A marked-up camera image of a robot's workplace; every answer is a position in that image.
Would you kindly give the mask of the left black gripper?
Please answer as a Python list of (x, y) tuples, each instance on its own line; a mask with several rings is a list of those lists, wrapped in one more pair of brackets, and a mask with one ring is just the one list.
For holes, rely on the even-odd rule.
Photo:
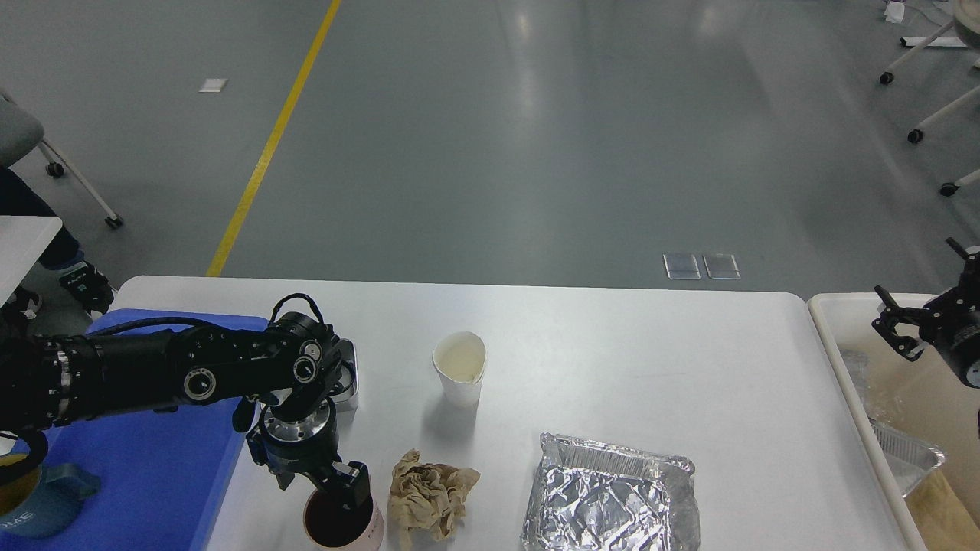
[(314, 485), (307, 510), (352, 514), (370, 500), (371, 476), (362, 461), (340, 461), (336, 416), (329, 398), (299, 421), (284, 421), (266, 407), (245, 440), (254, 463), (267, 468), (281, 491), (297, 477)]

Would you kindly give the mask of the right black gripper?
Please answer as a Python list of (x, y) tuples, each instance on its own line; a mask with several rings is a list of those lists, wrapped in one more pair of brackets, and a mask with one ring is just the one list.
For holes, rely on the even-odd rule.
[[(963, 261), (962, 271), (953, 289), (929, 301), (924, 308), (903, 307), (882, 286), (873, 290), (881, 300), (879, 316), (872, 328), (904, 360), (920, 359), (929, 343), (938, 350), (946, 365), (960, 383), (976, 390), (979, 387), (979, 245), (963, 247), (955, 238), (946, 244)], [(899, 334), (900, 324), (920, 328), (922, 338)]]

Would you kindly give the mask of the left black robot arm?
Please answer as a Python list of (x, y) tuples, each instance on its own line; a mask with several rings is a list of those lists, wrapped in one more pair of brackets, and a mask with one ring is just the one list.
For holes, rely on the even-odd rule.
[(309, 313), (276, 303), (266, 327), (230, 329), (202, 318), (143, 318), (80, 336), (2, 339), (2, 433), (27, 457), (2, 468), (10, 484), (45, 459), (53, 426), (130, 412), (209, 406), (238, 398), (232, 428), (281, 489), (296, 475), (354, 512), (370, 473), (338, 450), (334, 387), (356, 365), (305, 294)]

